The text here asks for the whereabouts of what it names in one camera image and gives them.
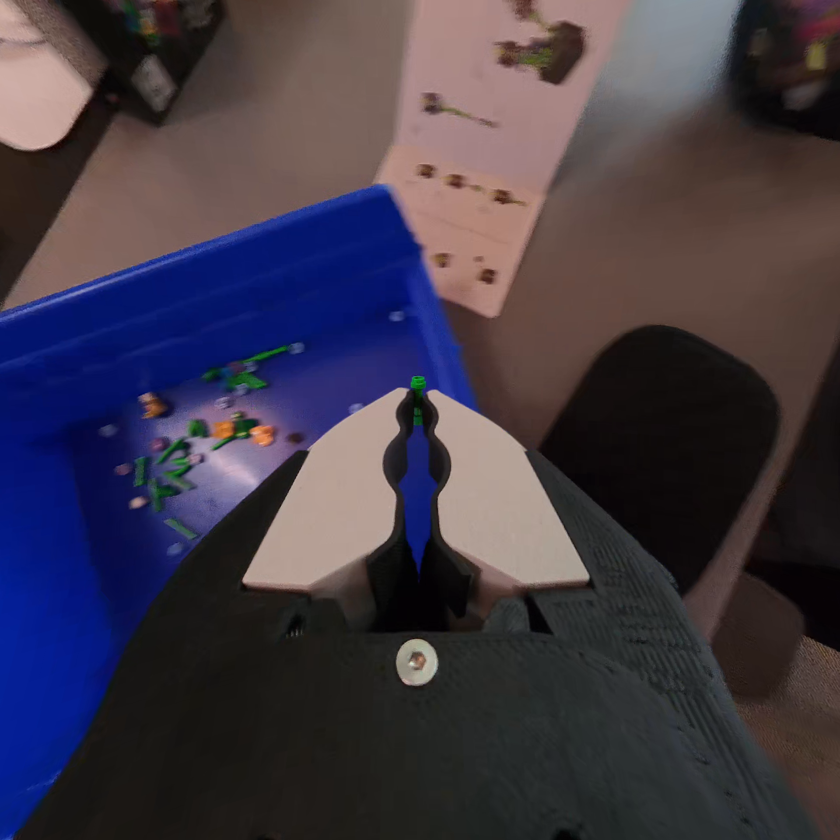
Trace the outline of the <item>blue storage bin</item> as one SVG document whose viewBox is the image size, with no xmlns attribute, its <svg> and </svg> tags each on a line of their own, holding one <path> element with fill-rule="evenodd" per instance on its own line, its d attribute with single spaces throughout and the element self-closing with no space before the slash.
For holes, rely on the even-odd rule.
<svg viewBox="0 0 840 840">
<path fill-rule="evenodd" d="M 133 463 L 225 412 L 206 374 L 257 361 L 234 410 L 276 430 L 212 450 L 130 510 Z M 201 538 L 297 449 L 413 375 L 476 400 L 421 250 L 371 186 L 2 312 L 2 838 L 88 730 L 119 656 Z"/>
</svg>

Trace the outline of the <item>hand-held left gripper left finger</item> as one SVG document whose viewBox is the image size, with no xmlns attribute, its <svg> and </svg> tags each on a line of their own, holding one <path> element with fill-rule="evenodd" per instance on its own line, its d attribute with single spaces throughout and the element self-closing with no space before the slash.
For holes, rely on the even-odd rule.
<svg viewBox="0 0 840 840">
<path fill-rule="evenodd" d="M 336 601 L 345 617 L 385 617 L 404 566 L 399 483 L 412 424 L 412 393 L 395 389 L 312 444 L 244 588 Z"/>
</svg>

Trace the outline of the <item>black product box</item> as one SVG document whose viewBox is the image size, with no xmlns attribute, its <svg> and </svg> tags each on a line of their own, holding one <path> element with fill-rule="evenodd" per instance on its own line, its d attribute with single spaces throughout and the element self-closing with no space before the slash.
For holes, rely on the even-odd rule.
<svg viewBox="0 0 840 840">
<path fill-rule="evenodd" d="M 226 18 L 222 1 L 65 1 L 123 110 L 161 125 Z"/>
</svg>

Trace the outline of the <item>instruction booklet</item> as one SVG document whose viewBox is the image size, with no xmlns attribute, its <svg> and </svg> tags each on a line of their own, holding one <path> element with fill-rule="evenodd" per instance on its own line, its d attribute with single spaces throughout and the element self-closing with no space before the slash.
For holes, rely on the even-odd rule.
<svg viewBox="0 0 840 840">
<path fill-rule="evenodd" d="M 500 315 L 628 1 L 413 2 L 377 173 L 437 294 Z"/>
</svg>

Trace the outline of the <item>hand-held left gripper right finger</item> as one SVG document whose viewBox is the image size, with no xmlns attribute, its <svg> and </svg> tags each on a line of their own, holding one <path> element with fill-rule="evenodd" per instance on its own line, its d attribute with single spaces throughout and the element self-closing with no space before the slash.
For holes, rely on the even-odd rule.
<svg viewBox="0 0 840 840">
<path fill-rule="evenodd" d="M 525 447 L 439 390 L 426 393 L 423 420 L 436 484 L 423 587 L 448 617 L 488 617 L 502 599 L 590 586 Z"/>
</svg>

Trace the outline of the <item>black wrist rest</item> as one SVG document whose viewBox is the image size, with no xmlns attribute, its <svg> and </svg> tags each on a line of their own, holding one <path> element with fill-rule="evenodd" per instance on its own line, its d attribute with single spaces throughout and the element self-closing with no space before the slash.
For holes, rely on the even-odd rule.
<svg viewBox="0 0 840 840">
<path fill-rule="evenodd" d="M 767 465 L 777 397 L 750 365 L 693 333 L 647 325 L 601 352 L 539 452 L 686 595 Z"/>
</svg>

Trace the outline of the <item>grey desk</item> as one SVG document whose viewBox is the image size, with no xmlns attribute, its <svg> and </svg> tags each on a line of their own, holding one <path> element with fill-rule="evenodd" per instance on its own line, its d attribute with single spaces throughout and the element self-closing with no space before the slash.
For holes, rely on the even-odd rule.
<svg viewBox="0 0 840 840">
<path fill-rule="evenodd" d="M 505 307 L 447 305 L 481 409 L 537 444 L 602 347 L 694 333 L 773 388 L 780 437 L 686 597 L 717 630 L 838 337 L 838 143 L 729 103 L 737 2 L 636 2 Z M 369 185 L 389 145 L 407 2 L 230 2 L 171 120 L 119 115 L 5 301 L 13 308 Z"/>
</svg>

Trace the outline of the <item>pile of toy brick pieces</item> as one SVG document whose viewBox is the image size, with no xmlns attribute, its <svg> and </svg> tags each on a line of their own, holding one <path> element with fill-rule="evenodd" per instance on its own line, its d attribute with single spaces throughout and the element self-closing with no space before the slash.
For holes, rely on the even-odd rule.
<svg viewBox="0 0 840 840">
<path fill-rule="evenodd" d="M 76 433 L 92 533 L 179 557 L 288 456 L 314 438 L 294 342 L 212 368 L 133 414 Z"/>
</svg>

